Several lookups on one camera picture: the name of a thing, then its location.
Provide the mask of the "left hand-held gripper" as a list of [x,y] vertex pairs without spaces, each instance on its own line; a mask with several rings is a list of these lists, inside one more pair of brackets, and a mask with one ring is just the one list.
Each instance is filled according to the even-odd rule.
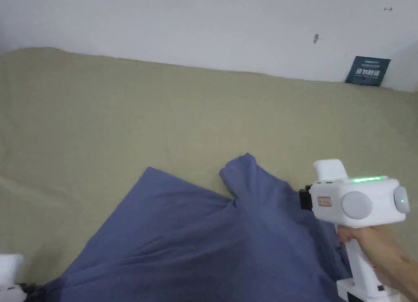
[[32,298],[16,282],[18,272],[23,264],[21,254],[0,255],[0,300],[2,302],[31,302]]

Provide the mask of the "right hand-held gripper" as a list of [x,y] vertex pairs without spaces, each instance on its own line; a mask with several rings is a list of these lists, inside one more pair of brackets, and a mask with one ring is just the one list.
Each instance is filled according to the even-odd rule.
[[[406,189],[387,176],[350,178],[337,159],[314,163],[317,181],[299,191],[302,209],[335,226],[364,228],[402,222],[409,212]],[[400,294],[383,285],[356,240],[345,244],[351,277],[338,280],[347,302],[399,302]]]

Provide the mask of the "person's right hand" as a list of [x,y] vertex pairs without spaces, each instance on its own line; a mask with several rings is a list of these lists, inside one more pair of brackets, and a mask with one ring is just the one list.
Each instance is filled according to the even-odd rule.
[[337,233],[342,242],[357,241],[366,259],[373,266],[377,278],[383,284],[396,288],[393,272],[401,261],[403,251],[395,242],[388,226],[338,226]]

